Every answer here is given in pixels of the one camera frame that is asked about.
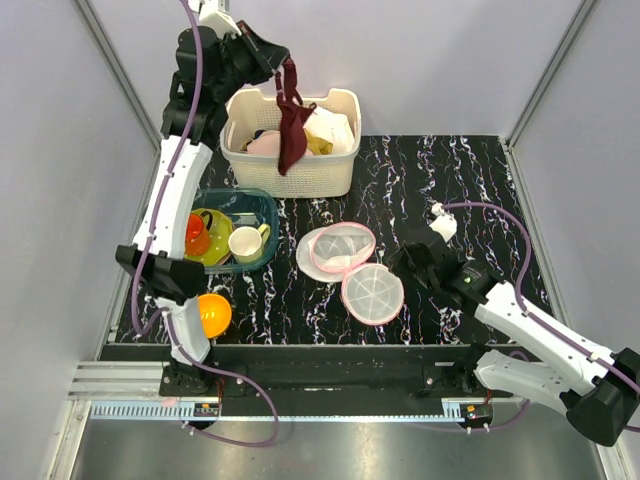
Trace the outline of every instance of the marble tabletop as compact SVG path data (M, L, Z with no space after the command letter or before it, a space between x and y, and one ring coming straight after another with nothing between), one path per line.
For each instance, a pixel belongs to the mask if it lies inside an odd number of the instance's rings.
M234 187L233 171L220 152L200 187ZM484 201L522 218L502 146L492 136L363 137L351 191L341 198L276 200L280 241L261 270L210 276L208 290L224 295L233 325L219 343L240 344L455 344L506 343L508 338L458 311L439 305L424 291L406 289L397 319L367 327L350 317L339 284L308 278L296 265L298 241L311 230L340 221L367 225L376 235L375 256L384 262L427 222L428 206ZM458 234L452 245L461 257L489 262L514 281L524 258L517 229L493 211L456 211ZM524 295L550 312L544 282L533 258ZM168 343L161 322L144 339L134 339L127 298L115 343ZM144 321L155 311L140 298Z

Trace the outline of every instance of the green plate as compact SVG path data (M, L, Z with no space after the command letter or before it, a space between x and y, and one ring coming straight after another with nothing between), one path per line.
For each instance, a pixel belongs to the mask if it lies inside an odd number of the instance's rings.
M229 217L218 210L210 208L198 208L191 213L198 215L204 220L204 225L209 230L211 246L204 255L185 255L188 260L195 260L205 267L220 265L229 259L229 236L233 232L233 224Z

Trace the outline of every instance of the pink trim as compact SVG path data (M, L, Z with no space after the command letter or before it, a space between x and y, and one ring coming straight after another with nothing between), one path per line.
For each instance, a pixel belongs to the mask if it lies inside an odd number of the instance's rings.
M325 235L332 228L335 229L335 228L338 228L338 227L354 227L354 228L359 228L360 230L364 230L366 232L369 232L369 234L371 234L371 238L373 238L373 243L371 244L371 247L368 250L365 251L366 256L362 259L362 261L360 263L356 263L354 265L351 265L351 266L345 267L345 268L321 267L320 265L318 265L318 262L316 261L317 255L315 253L313 253L313 251L315 250L316 243L318 242L318 239L320 238L320 236ZM313 263L313 265L318 270L322 270L325 273L347 273L347 272L353 271L355 268L359 267L364 262L369 260L369 257L371 257L371 255L373 255L373 252L375 251L375 249L376 249L376 236L373 234L373 232L367 226L362 225L361 223L356 223L356 222L334 223L333 225L330 225L330 226L326 227L324 229L324 231L321 232L319 235L316 235L316 237L311 241L311 244L309 245L309 253L311 255L311 262Z
M385 270L389 271L389 269L387 267L385 267L384 265L380 265L379 263L365 263L364 265L360 265L358 268L351 270L350 272L348 272L344 279L342 280L342 288L340 289L340 296L342 297L342 303L344 304L345 308L349 311L349 313L356 319L358 320L360 323L363 323L364 325L367 325L369 327L379 327L380 325L386 325L387 323L395 320L398 315L400 315L400 311L402 310L402 307L404 307L405 302L404 302L404 285L402 284L402 281L400 281L400 290L402 292L402 302L400 303L400 306L398 307L398 309L395 311L395 313L393 314L393 316L389 317L389 320L382 320L379 322L372 322L370 320L363 320L362 318L360 318L351 308L349 301L347 300L347 296L345 295L346 291L347 291L347 283L349 282L349 277L351 277L352 275L354 275L356 272L358 272L359 270L362 270L363 268L367 267L368 265L373 265L376 266L378 268L384 268Z

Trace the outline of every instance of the reflective metal surface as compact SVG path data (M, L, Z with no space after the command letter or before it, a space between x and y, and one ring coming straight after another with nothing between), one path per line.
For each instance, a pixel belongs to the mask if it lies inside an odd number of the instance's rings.
M499 405L497 421L515 412ZM220 423L216 433L258 440L270 425ZM591 480L604 474L593 444L561 416L532 407L491 434L435 433L406 424L297 423L278 445L232 447L191 437L175 423L91 420L73 477L110 479L527 479Z

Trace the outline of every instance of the maroon cloth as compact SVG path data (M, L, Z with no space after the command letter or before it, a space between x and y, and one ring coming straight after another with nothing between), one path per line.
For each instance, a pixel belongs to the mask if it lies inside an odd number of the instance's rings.
M307 137L303 127L309 115L315 110L316 104L312 103L309 107L302 106L302 98L296 90L298 75L293 60L287 59L282 66L284 69L284 89L282 88L282 75L278 72L276 73L276 102L282 112L278 171L280 175L284 176L307 151Z

